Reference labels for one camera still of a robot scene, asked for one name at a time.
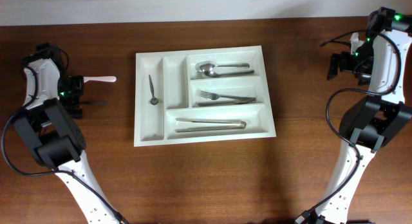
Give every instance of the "cutlery tray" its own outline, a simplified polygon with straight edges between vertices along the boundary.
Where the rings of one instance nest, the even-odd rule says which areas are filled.
[[[246,62],[250,64],[247,70],[254,70],[254,74],[205,79],[194,69],[197,63],[203,61],[218,64]],[[217,73],[244,70],[213,69]],[[155,106],[149,102],[152,97],[149,75],[153,81],[154,95],[159,100]],[[256,101],[251,104],[200,107],[200,102],[231,100],[219,98],[211,101],[201,97],[200,91],[254,97]],[[260,46],[137,53],[135,96],[135,147],[276,136]],[[244,121],[247,125],[244,129],[177,133],[176,129],[213,126],[177,122],[177,118],[235,120]]]

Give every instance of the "silver spoon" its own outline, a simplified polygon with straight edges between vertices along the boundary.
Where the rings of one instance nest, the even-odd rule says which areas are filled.
[[[232,72],[232,73],[216,73],[215,71],[209,70],[209,71],[204,71],[203,73],[205,74],[206,77],[218,78],[218,77],[227,76],[227,75],[248,75],[248,74],[255,73],[255,71],[249,70],[249,71]]]
[[[152,93],[152,99],[150,100],[150,104],[156,105],[159,103],[159,100],[155,97],[155,89],[153,88],[152,78],[149,75],[149,85],[150,85],[150,92]]]
[[[250,64],[249,63],[238,63],[238,64],[216,64],[215,62],[212,61],[203,61],[197,63],[194,68],[199,71],[199,72],[204,72],[204,71],[212,71],[213,68],[215,67],[239,67],[239,68],[249,68]]]

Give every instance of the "metal tongs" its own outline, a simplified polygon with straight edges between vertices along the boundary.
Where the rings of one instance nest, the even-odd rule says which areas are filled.
[[[177,133],[186,133],[194,131],[219,131],[219,130],[233,130],[246,128],[246,122],[244,121],[231,121],[231,120],[193,120],[189,118],[177,118],[177,122],[192,122],[202,124],[228,124],[225,126],[212,126],[212,127],[190,127],[186,129],[176,129]]]

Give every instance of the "brown wooden surface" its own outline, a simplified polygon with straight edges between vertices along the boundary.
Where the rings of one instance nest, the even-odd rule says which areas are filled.
[[[293,218],[323,195],[340,140],[329,130],[329,96],[357,81],[326,80],[332,53],[319,47],[341,33],[364,28],[366,18],[274,19],[194,23],[82,24],[0,27],[0,123],[23,103],[22,57],[51,42],[70,55],[70,75],[115,75],[115,84],[90,83],[77,121],[89,163],[110,202],[131,223],[260,223]],[[262,45],[276,138],[133,147],[135,53]],[[412,67],[405,79],[412,104]],[[332,121],[362,95],[339,95]],[[372,160],[351,203],[349,218],[378,224],[412,223],[412,125]],[[14,130],[10,158],[40,171]],[[0,223],[86,223],[56,176],[27,178],[0,160]]]

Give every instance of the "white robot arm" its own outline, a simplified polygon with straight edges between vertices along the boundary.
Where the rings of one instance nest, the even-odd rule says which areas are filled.
[[[91,172],[86,142],[70,117],[79,117],[74,108],[78,108],[85,82],[114,82],[116,78],[69,77],[62,68],[60,49],[47,44],[37,50],[23,60],[26,110],[12,120],[13,126],[36,162],[51,169],[47,174],[56,174],[67,186],[88,223],[127,223],[108,202]],[[42,133],[51,125],[55,131]]]
[[[352,72],[360,79],[359,84],[370,83],[369,92],[382,95],[372,97],[368,94],[343,116],[339,134],[350,140],[351,144],[342,140],[339,159],[321,202],[314,206],[315,209],[302,213],[295,223],[365,223],[347,222],[350,202],[362,174],[376,152],[412,117],[412,109],[404,105],[403,92],[406,55],[412,43],[412,22],[405,17],[405,20],[399,21],[401,16],[387,8],[372,13],[366,30],[366,42],[358,39],[358,33],[353,33],[351,53],[332,55],[328,79],[337,75],[339,63],[341,71]],[[386,119],[375,117],[380,111]]]

